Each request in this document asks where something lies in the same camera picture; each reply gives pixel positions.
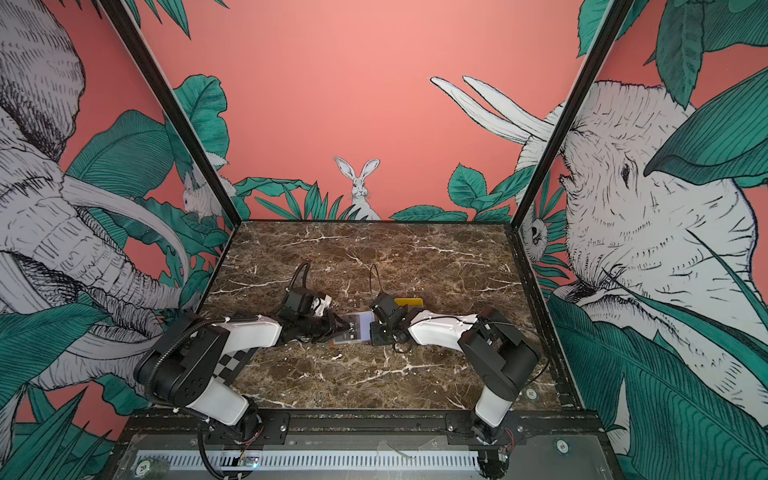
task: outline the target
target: checkerboard pattern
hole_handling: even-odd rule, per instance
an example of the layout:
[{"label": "checkerboard pattern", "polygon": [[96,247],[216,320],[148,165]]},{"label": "checkerboard pattern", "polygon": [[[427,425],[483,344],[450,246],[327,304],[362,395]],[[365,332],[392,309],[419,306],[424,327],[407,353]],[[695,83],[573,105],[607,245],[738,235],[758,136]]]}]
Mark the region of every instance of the checkerboard pattern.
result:
[{"label": "checkerboard pattern", "polygon": [[222,355],[214,368],[214,380],[226,386],[230,385],[257,350],[257,348],[238,350],[235,353]]}]

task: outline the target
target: screw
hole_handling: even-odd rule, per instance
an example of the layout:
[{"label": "screw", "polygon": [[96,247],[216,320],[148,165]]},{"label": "screw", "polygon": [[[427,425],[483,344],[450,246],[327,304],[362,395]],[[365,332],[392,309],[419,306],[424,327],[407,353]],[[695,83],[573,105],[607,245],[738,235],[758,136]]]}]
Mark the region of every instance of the screw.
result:
[{"label": "screw", "polygon": [[560,453],[568,453],[568,443],[565,440],[558,440],[554,444]]}]

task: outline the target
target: animal eye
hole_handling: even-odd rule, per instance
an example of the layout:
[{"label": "animal eye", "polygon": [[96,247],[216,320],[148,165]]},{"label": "animal eye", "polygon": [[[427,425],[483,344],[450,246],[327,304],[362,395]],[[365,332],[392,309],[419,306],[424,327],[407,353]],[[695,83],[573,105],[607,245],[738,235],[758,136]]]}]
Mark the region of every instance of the animal eye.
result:
[{"label": "animal eye", "polygon": [[621,169],[621,178],[624,179],[624,185],[629,188],[629,165],[624,164],[624,167]]}]

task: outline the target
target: brown marble surface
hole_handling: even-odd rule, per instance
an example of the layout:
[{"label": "brown marble surface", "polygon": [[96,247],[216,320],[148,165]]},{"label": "brown marble surface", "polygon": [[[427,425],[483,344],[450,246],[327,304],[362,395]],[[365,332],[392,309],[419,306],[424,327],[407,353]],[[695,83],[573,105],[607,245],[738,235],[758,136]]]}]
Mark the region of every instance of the brown marble surface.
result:
[{"label": "brown marble surface", "polygon": [[[368,309],[379,292],[375,275],[373,294],[369,287],[376,263],[393,296],[419,296],[436,313],[493,306],[535,331],[504,229],[493,225],[244,223],[200,313],[271,311],[307,260],[307,286],[332,296],[337,313]],[[271,408],[471,409],[482,381],[463,353],[442,347],[414,346],[402,354],[391,346],[290,342],[259,351],[233,386]],[[513,408],[561,409],[549,372],[531,387],[536,401],[523,395]]]}]

